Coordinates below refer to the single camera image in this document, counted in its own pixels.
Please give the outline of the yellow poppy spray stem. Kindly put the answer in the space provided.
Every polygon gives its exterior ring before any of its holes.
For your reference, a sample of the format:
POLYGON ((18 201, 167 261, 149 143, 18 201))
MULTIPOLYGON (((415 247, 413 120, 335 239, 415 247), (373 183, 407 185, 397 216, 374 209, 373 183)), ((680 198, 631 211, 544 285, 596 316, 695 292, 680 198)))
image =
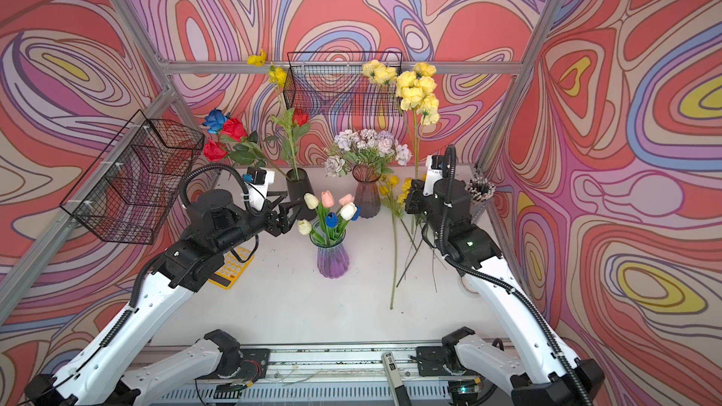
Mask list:
POLYGON ((398 197, 396 195, 396 186, 399 183, 399 178, 393 174, 385 174, 380 178, 379 191, 381 194, 382 205, 389 210, 391 219, 391 248, 392 248, 392 282, 391 282, 391 293, 389 298, 389 309, 393 310, 395 306, 396 296, 396 283, 398 277, 398 221, 400 217, 400 203, 398 203, 398 197))

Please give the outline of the purple glass tulip vase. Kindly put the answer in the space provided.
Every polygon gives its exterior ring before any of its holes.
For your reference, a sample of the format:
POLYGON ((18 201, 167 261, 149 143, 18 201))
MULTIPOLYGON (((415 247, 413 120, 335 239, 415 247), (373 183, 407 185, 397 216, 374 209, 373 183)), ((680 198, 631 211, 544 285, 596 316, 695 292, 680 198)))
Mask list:
POLYGON ((336 239, 328 238, 321 230, 310 233, 310 242, 317 248, 317 268, 322 276, 336 279, 348 271, 350 258, 343 245, 345 237, 346 232, 336 239))

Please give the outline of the pale yellow rose spray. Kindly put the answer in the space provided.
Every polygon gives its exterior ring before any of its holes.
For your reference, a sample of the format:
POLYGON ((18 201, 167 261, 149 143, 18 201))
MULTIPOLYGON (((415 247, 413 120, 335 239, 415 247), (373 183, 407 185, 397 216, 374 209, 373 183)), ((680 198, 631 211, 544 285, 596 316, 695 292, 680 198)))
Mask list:
POLYGON ((439 100, 435 95, 436 73, 436 66, 427 62, 417 62, 410 71, 403 73, 398 73, 397 69, 377 59, 362 65, 362 74, 371 84, 394 86, 395 96, 400 99, 400 111, 410 113, 408 133, 412 143, 416 175, 419 174, 419 127, 435 125, 440 120, 439 100))

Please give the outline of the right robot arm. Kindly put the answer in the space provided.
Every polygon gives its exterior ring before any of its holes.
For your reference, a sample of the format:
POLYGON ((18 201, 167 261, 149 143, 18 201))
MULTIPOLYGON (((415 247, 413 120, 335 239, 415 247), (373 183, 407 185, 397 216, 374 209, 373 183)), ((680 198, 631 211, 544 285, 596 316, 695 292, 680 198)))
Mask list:
POLYGON ((428 161, 426 180, 412 180, 404 210, 424 218, 427 244, 481 295, 516 355, 463 327, 442 340, 455 370, 470 370, 504 391, 515 405, 590 405, 605 374, 558 336, 526 295, 490 234, 472 219, 472 197, 456 177, 456 148, 428 161))

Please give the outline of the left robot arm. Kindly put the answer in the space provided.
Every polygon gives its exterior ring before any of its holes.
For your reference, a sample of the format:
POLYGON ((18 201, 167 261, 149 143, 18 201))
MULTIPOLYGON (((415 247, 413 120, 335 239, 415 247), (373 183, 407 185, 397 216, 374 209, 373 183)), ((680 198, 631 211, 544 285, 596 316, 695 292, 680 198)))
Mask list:
POLYGON ((304 206, 284 192, 261 194, 228 165, 208 164, 180 181, 179 196, 190 219, 180 240, 154 256, 133 282, 129 302, 83 351, 56 374, 39 374, 24 389, 31 405, 150 405, 199 378, 233 379, 247 360, 239 342, 214 330, 161 361, 131 370, 164 323, 224 266, 244 242, 288 233, 304 206))

